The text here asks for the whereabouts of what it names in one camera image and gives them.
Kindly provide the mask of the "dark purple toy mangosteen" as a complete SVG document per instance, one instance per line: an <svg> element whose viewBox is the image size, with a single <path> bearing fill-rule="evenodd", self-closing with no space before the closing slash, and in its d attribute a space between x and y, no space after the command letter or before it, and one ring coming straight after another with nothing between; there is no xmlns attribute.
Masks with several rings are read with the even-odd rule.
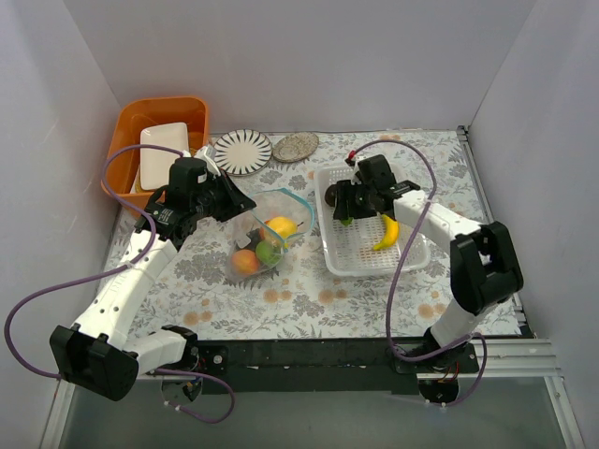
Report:
<svg viewBox="0 0 599 449"><path fill-rule="evenodd" d="M329 207L334 208L336 205L336 198L337 198L337 186L335 184L332 184L327 188L327 190L324 194L324 200Z"/></svg>

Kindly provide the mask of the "yellow toy banana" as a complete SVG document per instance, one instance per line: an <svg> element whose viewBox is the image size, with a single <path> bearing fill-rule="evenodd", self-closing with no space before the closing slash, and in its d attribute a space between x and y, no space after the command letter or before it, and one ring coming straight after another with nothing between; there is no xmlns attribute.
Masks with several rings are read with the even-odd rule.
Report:
<svg viewBox="0 0 599 449"><path fill-rule="evenodd" d="M382 251L395 245L401 232L401 227L397 221L386 214L382 214L381 217L385 234L379 242L373 245L374 251Z"/></svg>

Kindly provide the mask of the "clear zip top bag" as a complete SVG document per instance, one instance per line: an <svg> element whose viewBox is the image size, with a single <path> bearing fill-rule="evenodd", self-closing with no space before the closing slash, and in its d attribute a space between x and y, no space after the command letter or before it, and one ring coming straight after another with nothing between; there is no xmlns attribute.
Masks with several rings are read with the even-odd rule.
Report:
<svg viewBox="0 0 599 449"><path fill-rule="evenodd" d="M314 209L307 200L297 196L285 188L266 190L251 196L256 203L256 208L249 210L233 220L233 232L231 249L226 262L226 277L230 282L240 283L263 274L271 274L280 266L287 254L296 246L305 234L309 233L314 226ZM264 222L277 216L285 216L298 224L297 232L282 239L272 230L264 227ZM238 237L255 228L263 228L263 240L277 248L281 254L279 262L275 266L265 266L260 261L258 272L249 276L236 274L231 266L231 256L238 251L235 241Z"/></svg>

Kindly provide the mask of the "wrinkled green fruit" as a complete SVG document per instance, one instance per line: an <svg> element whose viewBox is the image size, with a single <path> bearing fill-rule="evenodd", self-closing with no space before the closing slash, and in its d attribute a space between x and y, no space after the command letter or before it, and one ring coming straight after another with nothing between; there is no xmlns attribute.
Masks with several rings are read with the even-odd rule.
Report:
<svg viewBox="0 0 599 449"><path fill-rule="evenodd" d="M265 266L275 266L281 258L279 250L265 240L256 245L255 253L257 259Z"/></svg>

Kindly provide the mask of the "yellow toy lemon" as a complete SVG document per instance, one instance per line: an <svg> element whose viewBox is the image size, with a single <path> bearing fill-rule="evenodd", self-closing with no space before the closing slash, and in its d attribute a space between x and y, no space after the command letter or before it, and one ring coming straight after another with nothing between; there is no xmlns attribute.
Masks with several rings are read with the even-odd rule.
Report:
<svg viewBox="0 0 599 449"><path fill-rule="evenodd" d="M272 231L282 239L287 239L294 235L298 230L298 224L285 216L272 218L270 224L274 228Z"/></svg>

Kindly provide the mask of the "peach toy fruit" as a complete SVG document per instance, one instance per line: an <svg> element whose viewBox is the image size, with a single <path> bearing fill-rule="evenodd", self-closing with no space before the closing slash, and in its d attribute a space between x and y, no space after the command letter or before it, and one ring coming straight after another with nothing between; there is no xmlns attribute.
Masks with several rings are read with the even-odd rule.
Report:
<svg viewBox="0 0 599 449"><path fill-rule="evenodd" d="M254 251L242 249L232 254L231 266L236 274L249 276L258 272L260 262Z"/></svg>

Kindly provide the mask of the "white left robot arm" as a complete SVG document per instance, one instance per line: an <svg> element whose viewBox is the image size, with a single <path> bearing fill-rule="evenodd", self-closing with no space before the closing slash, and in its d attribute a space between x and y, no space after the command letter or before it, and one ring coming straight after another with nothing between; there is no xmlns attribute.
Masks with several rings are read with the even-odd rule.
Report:
<svg viewBox="0 0 599 449"><path fill-rule="evenodd" d="M198 365L197 334L167 325L131 340L129 329L142 302L204 218L225 223L256 203L221 169L182 157L168 183L150 196L135 225L124 270L111 277L71 327L58 326L50 346L61 377L113 401L131 390L140 374L162 367L180 374Z"/></svg>

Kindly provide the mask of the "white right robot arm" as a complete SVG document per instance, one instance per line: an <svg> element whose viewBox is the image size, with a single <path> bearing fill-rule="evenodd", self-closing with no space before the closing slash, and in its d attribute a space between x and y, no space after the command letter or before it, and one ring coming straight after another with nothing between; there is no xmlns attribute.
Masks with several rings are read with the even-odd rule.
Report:
<svg viewBox="0 0 599 449"><path fill-rule="evenodd" d="M362 160L351 152L346 163L354 169L351 181L328 190L337 221L385 215L411 227L409 240L423 235L450 259L453 298L441 317L426 331L423 343L407 352L395 345L391 353L407 363L422 363L445 371L458 359L456 348L474 336L485 316L523 286L523 275L509 231L504 224L481 224L466 219L425 194L411 181L397 181L383 155Z"/></svg>

